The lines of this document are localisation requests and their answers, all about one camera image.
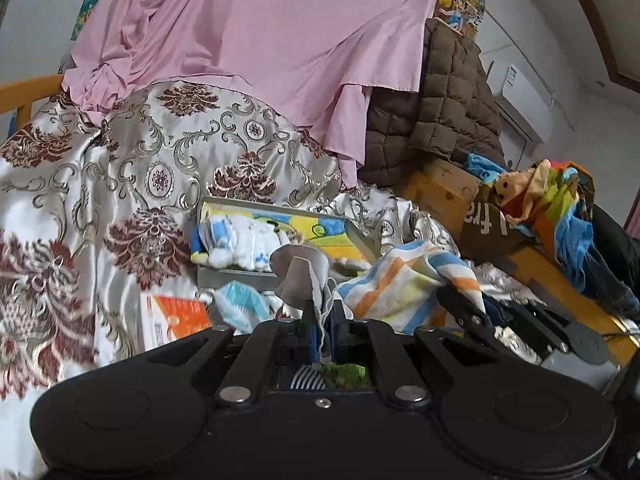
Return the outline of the pink hanging sheet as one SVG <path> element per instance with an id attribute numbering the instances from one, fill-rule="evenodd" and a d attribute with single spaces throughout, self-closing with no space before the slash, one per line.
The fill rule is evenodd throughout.
<path id="1" fill-rule="evenodd" d="M 354 186 L 376 88 L 419 89 L 436 0 L 99 0 L 63 87 L 92 122 L 157 81 L 238 90 L 306 128 Z"/>

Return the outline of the colourful clothes pile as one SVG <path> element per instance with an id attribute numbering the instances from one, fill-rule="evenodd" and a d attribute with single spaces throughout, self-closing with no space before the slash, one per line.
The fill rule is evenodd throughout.
<path id="1" fill-rule="evenodd" d="M 535 244 L 580 294 L 639 321 L 639 239 L 594 203 L 586 170 L 544 159 L 507 172 L 477 154 L 463 168 L 483 182 L 462 223 L 464 258 L 484 263 Z"/>

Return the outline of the metal tray with cartoon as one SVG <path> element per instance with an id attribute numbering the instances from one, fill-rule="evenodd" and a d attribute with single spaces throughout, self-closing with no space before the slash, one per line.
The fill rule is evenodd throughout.
<path id="1" fill-rule="evenodd" d="M 191 234 L 191 259 L 201 288 L 218 289 L 233 281 L 260 292 L 279 283 L 272 253 L 284 245 L 317 248 L 330 266 L 355 275 L 375 263 L 380 251 L 352 220 L 330 214 L 246 200 L 201 200 Z"/>

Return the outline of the brown quilted jacket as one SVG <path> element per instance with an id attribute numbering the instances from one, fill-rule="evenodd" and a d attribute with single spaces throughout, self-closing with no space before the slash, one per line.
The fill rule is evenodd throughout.
<path id="1" fill-rule="evenodd" d="M 504 164 L 498 106 L 477 44 L 430 18 L 419 90 L 372 90 L 358 178 L 393 188 L 434 157 L 461 164 L 469 154 Z"/>

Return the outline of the striped yellow cuff sock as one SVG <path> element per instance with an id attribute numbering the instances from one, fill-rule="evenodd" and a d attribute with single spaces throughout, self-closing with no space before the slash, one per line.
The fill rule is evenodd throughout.
<path id="1" fill-rule="evenodd" d="M 448 250 L 415 240 L 392 249 L 336 291 L 355 318 L 383 321 L 395 332 L 410 335 L 422 325 L 446 325 L 450 315 L 440 305 L 437 291 L 448 285 L 480 312 L 486 311 L 472 269 Z"/>

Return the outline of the white orange medicine box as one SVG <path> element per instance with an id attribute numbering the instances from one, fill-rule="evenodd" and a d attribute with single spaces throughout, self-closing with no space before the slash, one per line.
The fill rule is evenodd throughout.
<path id="1" fill-rule="evenodd" d="M 204 302 L 146 292 L 140 295 L 140 323 L 145 351 L 212 327 Z"/>

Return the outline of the blue white mask packet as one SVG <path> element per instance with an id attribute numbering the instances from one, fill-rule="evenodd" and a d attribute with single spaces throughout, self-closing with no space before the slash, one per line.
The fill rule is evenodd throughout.
<path id="1" fill-rule="evenodd" d="M 252 286 L 232 281 L 215 289 L 213 297 L 224 324 L 237 334 L 250 334 L 258 324 L 273 319 L 268 301 Z"/>

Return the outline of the white blue baby sock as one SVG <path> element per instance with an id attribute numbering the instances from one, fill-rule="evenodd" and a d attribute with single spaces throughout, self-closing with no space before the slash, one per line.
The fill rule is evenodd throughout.
<path id="1" fill-rule="evenodd" d="M 270 257 L 305 237 L 273 218 L 215 212 L 198 222 L 191 238 L 191 261 L 215 270 L 270 272 Z"/>

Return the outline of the wooden bed rail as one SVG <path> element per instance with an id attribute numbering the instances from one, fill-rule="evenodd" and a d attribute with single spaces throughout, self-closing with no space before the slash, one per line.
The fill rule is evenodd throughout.
<path id="1" fill-rule="evenodd" d="M 61 91 L 61 74 L 14 81 L 0 87 L 0 113 L 15 113 L 15 129 L 21 130 L 32 118 L 32 104 Z"/>

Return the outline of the wooden side frame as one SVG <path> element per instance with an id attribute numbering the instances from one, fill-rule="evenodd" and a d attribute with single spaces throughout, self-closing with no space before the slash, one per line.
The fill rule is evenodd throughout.
<path id="1" fill-rule="evenodd" d="M 471 154 L 462 164 L 405 162 L 394 186 L 454 236 L 464 258 L 490 262 L 600 332 L 628 362 L 639 348 L 639 242 L 594 203 L 574 162 L 508 171 Z"/>

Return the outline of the navy striped sock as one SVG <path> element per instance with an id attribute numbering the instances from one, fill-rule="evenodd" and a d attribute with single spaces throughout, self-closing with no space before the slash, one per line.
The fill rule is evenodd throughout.
<path id="1" fill-rule="evenodd" d="M 324 380 L 322 369 L 315 365 L 303 365 L 293 375 L 290 383 L 292 390 L 324 390 L 326 381 Z"/>

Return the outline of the floral satin bedspread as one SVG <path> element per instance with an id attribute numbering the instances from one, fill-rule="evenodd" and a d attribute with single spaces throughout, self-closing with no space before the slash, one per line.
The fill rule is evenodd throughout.
<path id="1" fill-rule="evenodd" d="M 65 379 L 144 348 L 144 295 L 200 300 L 238 334 L 295 310 L 198 284 L 190 241 L 209 197 L 350 220 L 379 254 L 456 244 L 430 214 L 366 184 L 303 128 L 246 94 L 164 82 L 96 124 L 61 93 L 1 147 L 1 474 L 46 469 L 29 415 Z"/>

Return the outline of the wall cartoon poster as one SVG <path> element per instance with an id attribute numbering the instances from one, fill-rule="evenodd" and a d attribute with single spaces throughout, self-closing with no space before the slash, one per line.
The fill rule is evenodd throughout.
<path id="1" fill-rule="evenodd" d="M 460 36 L 475 40 L 485 10 L 485 0 L 437 0 L 434 18 Z"/>

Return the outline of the grey cloth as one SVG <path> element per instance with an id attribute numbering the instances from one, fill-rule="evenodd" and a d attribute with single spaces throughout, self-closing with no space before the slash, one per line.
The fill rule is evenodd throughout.
<path id="1" fill-rule="evenodd" d="M 328 364 L 332 356 L 326 320 L 333 310 L 335 288 L 328 257 L 312 246 L 287 244 L 271 255 L 270 268 L 280 280 L 276 295 L 289 307 L 311 314 L 318 333 L 316 355 L 320 363 Z"/>

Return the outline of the white air conditioner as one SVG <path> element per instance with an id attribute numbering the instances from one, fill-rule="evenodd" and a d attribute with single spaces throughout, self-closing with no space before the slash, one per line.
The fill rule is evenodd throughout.
<path id="1" fill-rule="evenodd" d="M 551 108 L 515 65 L 492 62 L 487 83 L 500 110 L 529 141 L 543 144 L 549 140 L 553 129 Z"/>

